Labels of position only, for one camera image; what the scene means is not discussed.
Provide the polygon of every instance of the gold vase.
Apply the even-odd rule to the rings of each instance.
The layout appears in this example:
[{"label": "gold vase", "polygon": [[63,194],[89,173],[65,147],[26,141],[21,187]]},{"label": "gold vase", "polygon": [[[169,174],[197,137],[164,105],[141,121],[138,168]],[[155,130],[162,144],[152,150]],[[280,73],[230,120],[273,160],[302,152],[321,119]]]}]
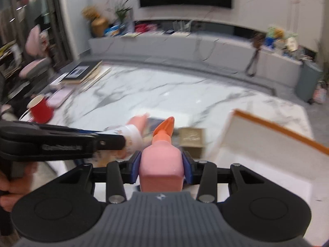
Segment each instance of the gold vase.
[{"label": "gold vase", "polygon": [[104,30],[109,26],[109,21],[104,17],[98,17],[92,22],[92,32],[97,37],[104,36]]}]

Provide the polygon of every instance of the pink smartphone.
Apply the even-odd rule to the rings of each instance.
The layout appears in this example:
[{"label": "pink smartphone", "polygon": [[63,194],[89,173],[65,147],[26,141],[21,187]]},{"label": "pink smartphone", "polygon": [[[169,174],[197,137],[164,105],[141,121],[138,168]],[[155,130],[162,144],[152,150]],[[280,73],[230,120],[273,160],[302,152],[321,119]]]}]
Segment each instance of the pink smartphone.
[{"label": "pink smartphone", "polygon": [[54,109],[59,108],[63,104],[63,102],[68,99],[70,94],[73,93],[73,91],[73,87],[63,87],[48,98],[48,105]]}]

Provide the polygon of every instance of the black book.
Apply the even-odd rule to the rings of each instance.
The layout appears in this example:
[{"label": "black book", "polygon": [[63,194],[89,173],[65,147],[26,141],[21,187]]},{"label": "black book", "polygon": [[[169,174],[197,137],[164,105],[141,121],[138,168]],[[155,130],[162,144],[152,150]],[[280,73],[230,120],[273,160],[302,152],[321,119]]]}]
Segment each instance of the black book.
[{"label": "black book", "polygon": [[101,63],[102,61],[81,62],[61,82],[65,84],[79,84],[97,69]]}]

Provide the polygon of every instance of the white marble tabletop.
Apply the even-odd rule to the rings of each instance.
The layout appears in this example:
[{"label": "white marble tabletop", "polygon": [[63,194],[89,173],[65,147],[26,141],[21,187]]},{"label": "white marble tabletop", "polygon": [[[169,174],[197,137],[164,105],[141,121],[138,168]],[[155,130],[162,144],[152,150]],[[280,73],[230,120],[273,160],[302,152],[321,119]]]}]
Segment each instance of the white marble tabletop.
[{"label": "white marble tabletop", "polygon": [[87,91],[73,93],[49,124],[102,131],[125,124],[141,109],[188,116],[190,126],[205,129],[205,155],[233,109],[313,138],[306,111],[297,104],[206,78],[121,65],[111,65],[111,71]]}]

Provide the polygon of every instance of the photo on book cover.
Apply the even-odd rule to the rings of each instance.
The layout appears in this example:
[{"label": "photo on book cover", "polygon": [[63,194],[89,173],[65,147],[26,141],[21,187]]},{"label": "photo on book cover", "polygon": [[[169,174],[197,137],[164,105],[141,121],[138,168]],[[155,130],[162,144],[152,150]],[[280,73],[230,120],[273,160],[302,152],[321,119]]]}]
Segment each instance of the photo on book cover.
[{"label": "photo on book cover", "polygon": [[76,79],[76,78],[78,78],[88,68],[89,68],[89,66],[79,66],[79,67],[76,67],[65,78],[66,79]]}]

